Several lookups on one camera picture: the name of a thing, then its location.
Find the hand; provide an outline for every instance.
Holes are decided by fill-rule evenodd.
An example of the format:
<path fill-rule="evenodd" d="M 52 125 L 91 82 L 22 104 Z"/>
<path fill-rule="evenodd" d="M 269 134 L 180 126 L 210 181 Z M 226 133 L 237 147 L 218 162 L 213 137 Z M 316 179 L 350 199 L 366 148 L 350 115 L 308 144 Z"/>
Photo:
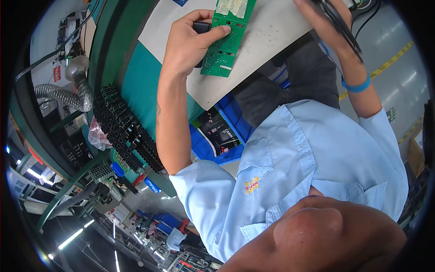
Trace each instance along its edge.
<path fill-rule="evenodd" d="M 211 23 L 213 14 L 213 10 L 194 10 L 172 23 L 162 70 L 190 75 L 193 68 L 204 58 L 209 46 L 230 33 L 230 26 L 214 27 L 203 34 L 196 33 L 193 23 L 199 20 Z"/>
<path fill-rule="evenodd" d="M 319 37 L 337 53 L 338 51 L 351 50 L 346 40 L 335 30 L 326 16 L 315 11 L 313 6 L 307 3 L 308 1 L 309 0 L 293 0 L 299 12 L 311 23 Z M 341 15 L 350 29 L 352 15 L 343 0 L 329 0 L 329 2 Z"/>

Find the fluorescent light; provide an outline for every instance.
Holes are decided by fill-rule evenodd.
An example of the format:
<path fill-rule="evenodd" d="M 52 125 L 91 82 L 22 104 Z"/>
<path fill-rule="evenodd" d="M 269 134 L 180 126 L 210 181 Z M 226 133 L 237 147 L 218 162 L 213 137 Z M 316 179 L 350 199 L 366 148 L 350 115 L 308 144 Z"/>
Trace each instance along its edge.
<path fill-rule="evenodd" d="M 27 172 L 29 172 L 29 174 L 33 175 L 36 178 L 42 178 L 40 174 L 36 173 L 35 171 L 33 171 L 32 169 L 28 169 Z"/>
<path fill-rule="evenodd" d="M 139 243 L 141 243 L 141 245 L 143 245 L 142 241 L 136 236 L 136 234 L 133 234 L 133 235 L 136 237 L 136 239 L 139 241 Z"/>
<path fill-rule="evenodd" d="M 68 238 L 68 240 L 66 240 L 65 242 L 63 242 L 60 246 L 59 246 L 59 250 L 62 250 L 64 247 L 66 247 L 72 240 L 74 240 L 74 238 L 76 238 L 81 232 L 83 231 L 83 229 L 81 228 L 79 231 L 77 231 L 76 233 L 73 234 L 73 236 L 71 236 L 70 238 Z"/>
<path fill-rule="evenodd" d="M 115 250 L 115 262 L 116 262 L 116 270 L 117 272 L 119 272 L 118 255 L 116 255 L 116 250 Z"/>
<path fill-rule="evenodd" d="M 94 219 L 92 219 L 90 222 L 88 222 L 85 226 L 84 226 L 84 228 L 87 228 L 87 227 L 89 227 L 89 225 L 90 224 L 92 224 L 93 222 L 94 222 L 95 220 Z"/>
<path fill-rule="evenodd" d="M 160 257 L 160 259 L 162 259 L 162 260 L 165 260 L 164 258 L 163 258 L 163 256 L 162 255 L 160 255 L 157 251 L 156 252 L 154 252 L 154 254 L 155 255 L 157 255 L 157 256 L 159 256 Z"/>

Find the dark pants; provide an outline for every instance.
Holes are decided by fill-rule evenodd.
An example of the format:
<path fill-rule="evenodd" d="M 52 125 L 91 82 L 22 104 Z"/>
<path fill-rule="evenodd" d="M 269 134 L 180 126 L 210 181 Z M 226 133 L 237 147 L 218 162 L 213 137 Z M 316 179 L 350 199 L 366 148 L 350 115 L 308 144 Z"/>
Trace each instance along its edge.
<path fill-rule="evenodd" d="M 243 117 L 257 128 L 278 106 L 312 99 L 340 109 L 335 64 L 315 41 L 310 41 L 287 58 L 290 86 L 282 90 L 259 72 L 254 72 L 231 93 Z"/>

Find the black component rack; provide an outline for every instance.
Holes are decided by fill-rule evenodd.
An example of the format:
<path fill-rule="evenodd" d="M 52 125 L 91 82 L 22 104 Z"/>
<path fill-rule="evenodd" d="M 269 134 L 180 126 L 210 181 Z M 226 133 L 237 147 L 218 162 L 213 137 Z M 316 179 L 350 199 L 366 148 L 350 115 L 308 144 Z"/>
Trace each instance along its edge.
<path fill-rule="evenodd" d="M 107 134 L 116 152 L 136 173 L 143 167 L 134 150 L 151 168 L 159 173 L 164 170 L 157 155 L 157 146 L 128 108 L 115 87 L 103 87 L 94 95 L 94 115 L 101 129 Z"/>

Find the factory floor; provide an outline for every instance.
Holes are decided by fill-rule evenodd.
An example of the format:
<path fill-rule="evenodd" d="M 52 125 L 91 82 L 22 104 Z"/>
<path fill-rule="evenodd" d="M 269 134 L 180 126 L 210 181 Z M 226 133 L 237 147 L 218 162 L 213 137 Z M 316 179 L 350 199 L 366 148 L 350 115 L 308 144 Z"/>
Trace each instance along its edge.
<path fill-rule="evenodd" d="M 354 34 L 370 14 L 363 15 L 355 21 Z M 384 63 L 390 61 L 411 41 L 411 34 L 393 7 L 389 5 L 381 7 L 378 14 L 366 24 L 358 36 L 358 43 L 363 52 L 362 57 L 367 71 L 372 73 Z M 329 52 L 332 59 L 340 67 L 335 53 L 332 50 L 329 50 Z M 259 71 L 270 79 L 274 79 L 282 69 L 274 68 L 268 62 Z M 426 71 L 417 46 L 412 45 L 372 82 L 376 87 L 384 109 L 386 111 L 394 109 L 395 111 L 395 119 L 390 124 L 399 142 L 423 115 L 424 104 L 429 99 Z M 340 94 L 345 91 L 341 86 L 341 74 L 338 70 L 337 86 Z M 348 97 L 340 100 L 340 107 L 344 114 L 354 121 L 358 121 Z M 406 137 L 399 144 L 404 163 L 407 162 L 409 138 L 410 136 Z M 235 176 L 239 162 L 235 161 L 223 165 L 222 168 Z M 149 189 L 140 192 L 134 208 L 146 212 L 169 212 L 179 219 L 186 217 L 184 207 L 178 197 L 168 198 L 163 192 L 155 194 Z"/>

